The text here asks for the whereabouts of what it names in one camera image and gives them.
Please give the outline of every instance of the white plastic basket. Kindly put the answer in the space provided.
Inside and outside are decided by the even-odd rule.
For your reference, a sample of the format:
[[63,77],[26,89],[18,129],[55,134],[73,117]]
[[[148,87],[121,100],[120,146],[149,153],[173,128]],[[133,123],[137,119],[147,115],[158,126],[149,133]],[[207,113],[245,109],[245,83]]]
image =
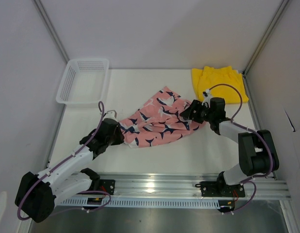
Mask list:
[[95,104],[108,92],[109,61],[104,58],[72,59],[58,88],[56,101],[64,104]]

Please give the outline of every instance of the white wall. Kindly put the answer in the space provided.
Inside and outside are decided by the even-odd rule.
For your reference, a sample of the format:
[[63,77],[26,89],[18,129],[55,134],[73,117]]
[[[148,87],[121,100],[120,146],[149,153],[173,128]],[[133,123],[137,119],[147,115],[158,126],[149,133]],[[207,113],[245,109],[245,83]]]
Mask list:
[[43,168],[62,106],[55,101],[65,62],[30,0],[0,1],[0,233],[19,225],[21,177]]
[[281,0],[43,0],[70,58],[243,70]]
[[277,173],[287,180],[300,218],[300,0],[290,3],[248,82],[262,125],[272,132],[280,159]]

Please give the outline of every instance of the white tabletop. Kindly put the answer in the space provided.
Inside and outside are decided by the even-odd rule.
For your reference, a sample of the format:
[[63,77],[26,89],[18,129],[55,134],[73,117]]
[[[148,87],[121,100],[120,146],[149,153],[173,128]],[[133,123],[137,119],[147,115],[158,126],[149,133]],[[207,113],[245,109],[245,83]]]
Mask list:
[[[115,109],[118,120],[135,113],[164,86],[182,98],[195,99],[190,70],[119,69],[109,72],[111,80],[105,108],[106,111]],[[226,105],[227,117],[237,108],[238,104]],[[97,127],[99,118],[98,108],[67,106],[50,164],[66,157]],[[247,104],[243,104],[235,120],[254,128]],[[108,147],[88,167],[97,172],[203,174],[219,173],[237,163],[238,144],[216,135],[207,123],[193,134],[167,145],[141,149],[131,149],[125,144]]]

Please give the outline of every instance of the pink patterned fabric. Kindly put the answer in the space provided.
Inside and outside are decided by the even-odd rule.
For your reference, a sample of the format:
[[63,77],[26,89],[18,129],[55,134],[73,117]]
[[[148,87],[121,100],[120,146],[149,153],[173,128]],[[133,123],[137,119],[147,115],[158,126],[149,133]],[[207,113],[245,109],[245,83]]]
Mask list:
[[164,87],[135,114],[120,121],[125,143],[131,148],[152,147],[174,142],[198,130],[201,124],[179,115],[189,105],[188,100]]

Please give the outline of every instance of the yellow towel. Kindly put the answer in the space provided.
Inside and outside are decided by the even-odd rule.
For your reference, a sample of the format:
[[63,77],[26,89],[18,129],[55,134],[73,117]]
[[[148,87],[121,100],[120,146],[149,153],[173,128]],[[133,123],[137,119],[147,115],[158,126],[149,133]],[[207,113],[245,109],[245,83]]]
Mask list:
[[[204,67],[204,69],[192,69],[192,82],[196,96],[200,101],[204,100],[203,92],[216,84],[226,83],[235,87],[242,96],[243,102],[248,102],[243,85],[242,75],[233,70],[231,66],[221,69]],[[218,86],[211,90],[214,97],[225,99],[225,103],[240,103],[237,92],[227,86]]]

